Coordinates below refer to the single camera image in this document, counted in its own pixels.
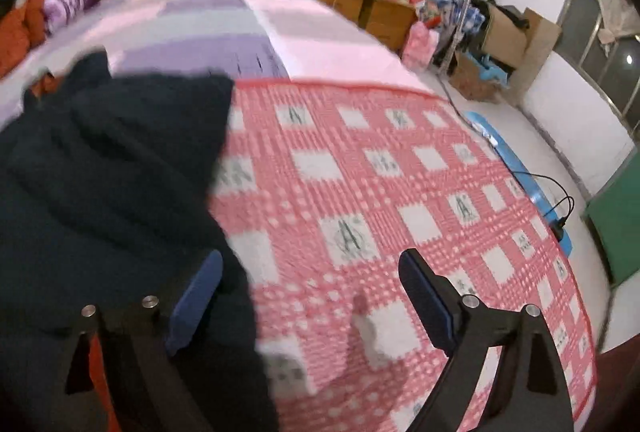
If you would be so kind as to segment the cardboard box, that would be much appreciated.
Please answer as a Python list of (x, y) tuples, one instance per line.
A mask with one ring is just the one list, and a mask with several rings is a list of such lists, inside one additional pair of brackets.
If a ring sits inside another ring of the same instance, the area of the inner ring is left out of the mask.
[(449, 83), (465, 99), (518, 106), (547, 62), (562, 28), (527, 8), (517, 21), (491, 4), (486, 26), (454, 51)]

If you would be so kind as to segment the wooden nightstand cabinet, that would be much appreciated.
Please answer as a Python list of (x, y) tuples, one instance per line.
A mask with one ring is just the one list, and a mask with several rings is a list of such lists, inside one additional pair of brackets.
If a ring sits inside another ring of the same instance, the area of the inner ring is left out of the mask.
[(418, 19), (410, 4), (398, 0), (319, 0), (343, 15), (390, 51), (404, 50), (409, 30)]

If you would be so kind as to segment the red white checkered blanket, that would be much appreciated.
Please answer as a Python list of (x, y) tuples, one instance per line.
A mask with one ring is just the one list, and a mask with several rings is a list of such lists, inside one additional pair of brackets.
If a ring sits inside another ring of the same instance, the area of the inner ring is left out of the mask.
[(552, 332), (572, 413), (596, 385), (570, 263), (499, 157), (432, 93), (243, 80), (210, 210), (252, 286), (285, 431), (402, 431), (446, 363), (402, 289), (414, 248), (458, 293)]

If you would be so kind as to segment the purple patterned pillow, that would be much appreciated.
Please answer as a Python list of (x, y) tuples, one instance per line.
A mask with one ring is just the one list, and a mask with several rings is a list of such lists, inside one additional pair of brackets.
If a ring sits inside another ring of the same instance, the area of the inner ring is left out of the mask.
[(43, 0), (44, 31), (48, 36), (54, 35), (99, 2), (100, 0)]

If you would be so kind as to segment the pile of colourful clothes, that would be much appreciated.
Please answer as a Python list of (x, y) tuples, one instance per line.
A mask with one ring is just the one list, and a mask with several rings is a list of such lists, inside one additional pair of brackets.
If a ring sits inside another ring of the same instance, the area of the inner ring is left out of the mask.
[(439, 63), (454, 42), (454, 34), (461, 32), (462, 40), (469, 41), (487, 25), (490, 14), (486, 0), (410, 0), (416, 10), (416, 22), (439, 32), (439, 43), (433, 60)]

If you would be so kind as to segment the pink plush toy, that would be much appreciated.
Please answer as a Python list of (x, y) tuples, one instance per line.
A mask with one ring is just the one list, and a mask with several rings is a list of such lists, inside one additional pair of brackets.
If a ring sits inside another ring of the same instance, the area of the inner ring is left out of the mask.
[(409, 70), (425, 70), (431, 64), (439, 43), (439, 32), (428, 28), (424, 22), (415, 22), (401, 54), (401, 62)]

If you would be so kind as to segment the blue floor mat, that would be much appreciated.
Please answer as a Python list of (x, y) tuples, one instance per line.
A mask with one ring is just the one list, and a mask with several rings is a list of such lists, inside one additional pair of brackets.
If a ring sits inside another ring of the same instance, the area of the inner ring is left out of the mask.
[[(514, 179), (518, 181), (522, 190), (530, 201), (536, 206), (541, 218), (550, 226), (552, 234), (560, 245), (564, 255), (569, 257), (573, 251), (573, 243), (565, 230), (566, 221), (575, 208), (575, 198), (567, 189), (550, 175), (530, 172), (518, 158), (512, 148), (503, 140), (498, 131), (491, 126), (482, 115), (467, 111), (464, 118), (471, 127), (489, 143), (494, 153), (500, 157), (506, 168), (510, 170)], [(558, 187), (562, 193), (559, 200), (552, 203), (541, 189), (539, 180), (549, 181)]]

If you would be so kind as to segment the window with metal frame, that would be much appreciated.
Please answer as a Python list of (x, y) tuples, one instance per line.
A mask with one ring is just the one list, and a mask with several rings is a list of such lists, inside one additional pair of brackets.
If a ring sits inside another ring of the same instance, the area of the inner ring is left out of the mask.
[(639, 137), (639, 12), (631, 0), (565, 0), (554, 51)]

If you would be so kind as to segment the green board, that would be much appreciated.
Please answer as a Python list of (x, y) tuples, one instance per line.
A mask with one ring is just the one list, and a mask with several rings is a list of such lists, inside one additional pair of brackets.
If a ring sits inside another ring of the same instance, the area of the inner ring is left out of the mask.
[(587, 205), (586, 221), (600, 241), (612, 286), (639, 270), (639, 153), (634, 153)]

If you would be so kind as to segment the purple pink patchwork bedsheet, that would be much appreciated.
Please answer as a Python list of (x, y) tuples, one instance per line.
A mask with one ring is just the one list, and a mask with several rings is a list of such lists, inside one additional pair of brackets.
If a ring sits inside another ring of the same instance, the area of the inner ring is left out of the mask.
[(44, 72), (64, 75), (96, 49), (113, 75), (224, 72), (427, 88), (378, 39), (318, 0), (101, 0), (2, 78), (1, 121), (21, 113), (24, 90)]

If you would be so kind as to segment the orange red down jacket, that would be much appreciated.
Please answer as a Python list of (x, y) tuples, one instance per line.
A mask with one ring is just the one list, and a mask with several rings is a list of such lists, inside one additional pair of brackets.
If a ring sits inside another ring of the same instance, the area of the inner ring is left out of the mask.
[(46, 39), (43, 13), (44, 0), (26, 0), (1, 20), (0, 77), (9, 75), (26, 59), (32, 49)]

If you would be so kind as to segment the dark navy padded jacket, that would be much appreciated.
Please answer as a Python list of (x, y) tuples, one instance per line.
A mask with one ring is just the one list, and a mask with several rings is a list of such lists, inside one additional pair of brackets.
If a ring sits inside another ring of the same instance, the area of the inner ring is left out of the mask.
[(224, 273), (180, 365), (213, 431), (274, 431), (244, 267), (208, 209), (234, 82), (226, 74), (113, 76), (104, 51), (25, 96), (1, 132), (1, 426), (29, 420), (29, 304), (39, 286), (107, 300), (157, 293), (198, 255)]

